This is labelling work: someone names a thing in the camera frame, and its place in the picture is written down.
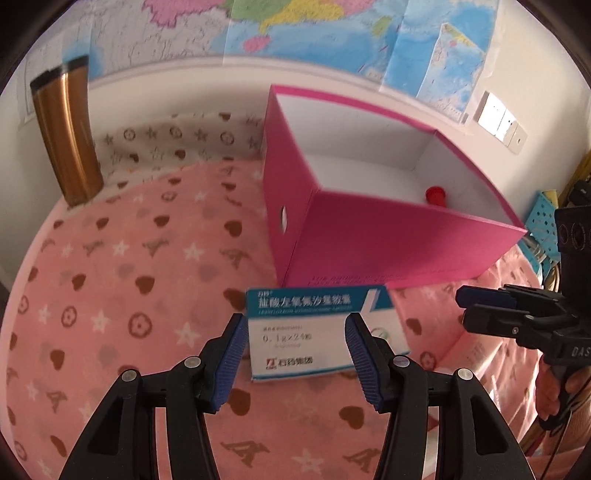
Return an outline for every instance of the white wall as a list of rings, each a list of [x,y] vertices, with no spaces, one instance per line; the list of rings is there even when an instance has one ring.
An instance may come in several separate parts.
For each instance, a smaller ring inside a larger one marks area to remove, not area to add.
[[[482,79],[479,89],[499,97],[527,131],[529,138],[519,155],[474,122],[458,128],[412,100],[323,77],[321,69],[295,72],[285,63],[266,60],[257,66],[251,62],[223,68],[195,62],[182,67],[168,64],[156,71],[138,69],[102,79],[90,91],[93,132],[98,137],[107,129],[170,113],[263,114],[272,83],[326,89],[439,128],[525,216],[534,192],[562,188],[589,149],[590,91],[560,43],[516,0],[506,1],[503,22],[493,73]],[[36,122],[18,127],[14,78],[0,97],[0,146],[0,281],[10,286],[27,246],[59,195]]]

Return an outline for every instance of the open box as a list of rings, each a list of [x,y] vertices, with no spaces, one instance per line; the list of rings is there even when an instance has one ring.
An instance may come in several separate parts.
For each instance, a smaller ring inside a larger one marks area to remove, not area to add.
[[[443,134],[368,103],[273,86],[264,193],[277,278],[289,287],[410,287],[480,275],[523,224]],[[448,208],[429,205],[431,186]]]

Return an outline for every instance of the map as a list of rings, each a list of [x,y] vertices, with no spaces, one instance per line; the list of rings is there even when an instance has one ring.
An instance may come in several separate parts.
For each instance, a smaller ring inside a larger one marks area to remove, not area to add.
[[[499,0],[79,0],[27,54],[23,88],[82,54],[90,80],[166,60],[262,57],[327,67],[459,122]],[[33,114],[25,92],[26,114]]]

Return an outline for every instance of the red bottle cap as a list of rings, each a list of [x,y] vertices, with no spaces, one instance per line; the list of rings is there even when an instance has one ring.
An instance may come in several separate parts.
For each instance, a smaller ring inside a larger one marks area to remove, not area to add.
[[[437,205],[440,207],[447,207],[445,203],[445,190],[442,187],[434,186],[425,192],[427,203],[430,205]]]

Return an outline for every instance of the copper tumbler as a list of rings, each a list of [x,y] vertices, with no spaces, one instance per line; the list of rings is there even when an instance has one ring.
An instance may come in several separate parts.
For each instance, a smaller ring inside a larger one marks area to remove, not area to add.
[[[104,182],[88,116],[88,56],[48,70],[31,82],[45,148],[66,202],[88,202]]]

